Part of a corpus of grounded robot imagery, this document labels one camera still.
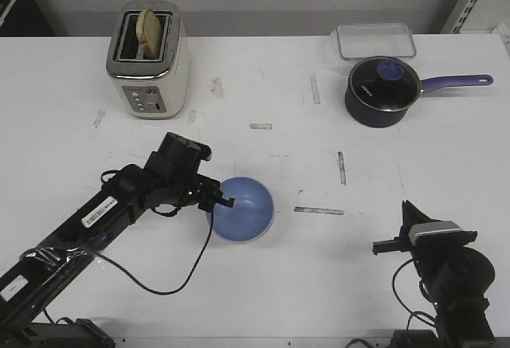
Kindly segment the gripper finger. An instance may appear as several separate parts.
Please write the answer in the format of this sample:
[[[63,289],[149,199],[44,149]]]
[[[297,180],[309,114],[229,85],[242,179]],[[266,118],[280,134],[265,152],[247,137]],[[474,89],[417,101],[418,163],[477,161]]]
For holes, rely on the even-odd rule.
[[[409,231],[411,227],[408,200],[402,201],[401,210],[402,210],[402,226],[400,228],[400,237],[403,240],[408,240]]]
[[[437,231],[440,229],[441,221],[426,216],[411,201],[409,201],[409,215],[411,223],[410,229],[414,226],[417,226],[419,231]]]
[[[235,202],[235,199],[233,197],[230,197],[230,198],[223,198],[223,197],[220,197],[218,200],[217,200],[217,203],[219,205],[223,205],[227,208],[233,208],[234,206],[234,202]]]

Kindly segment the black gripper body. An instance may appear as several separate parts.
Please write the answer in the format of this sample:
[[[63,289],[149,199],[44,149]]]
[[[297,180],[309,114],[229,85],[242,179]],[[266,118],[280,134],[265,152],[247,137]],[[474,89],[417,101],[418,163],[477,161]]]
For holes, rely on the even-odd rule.
[[[175,202],[175,207],[197,205],[202,211],[212,211],[216,204],[222,203],[221,183],[213,178],[197,174],[185,186],[182,195]]]
[[[464,230],[459,233],[450,233],[423,237],[413,246],[410,239],[403,240],[400,233],[392,240],[374,242],[372,253],[378,255],[386,252],[410,252],[415,260],[421,262],[423,268],[440,268],[442,265],[463,263],[465,246],[477,239],[477,231]]]

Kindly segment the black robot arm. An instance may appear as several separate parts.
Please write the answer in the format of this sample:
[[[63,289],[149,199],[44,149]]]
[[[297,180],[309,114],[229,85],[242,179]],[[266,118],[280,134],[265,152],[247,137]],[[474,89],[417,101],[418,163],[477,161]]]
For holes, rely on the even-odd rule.
[[[409,252],[421,280],[420,291],[436,312],[431,330],[396,330],[391,347],[494,347],[485,311],[485,292],[495,279],[490,260],[467,244],[476,231],[422,213],[402,202],[402,227],[392,240],[373,243],[372,252]]]
[[[98,194],[80,207],[1,278],[3,347],[113,347],[114,340],[89,319],[37,323],[35,318],[128,226],[147,210],[197,205],[211,213],[232,207],[217,180],[198,173],[209,146],[167,133],[144,167],[108,170]]]

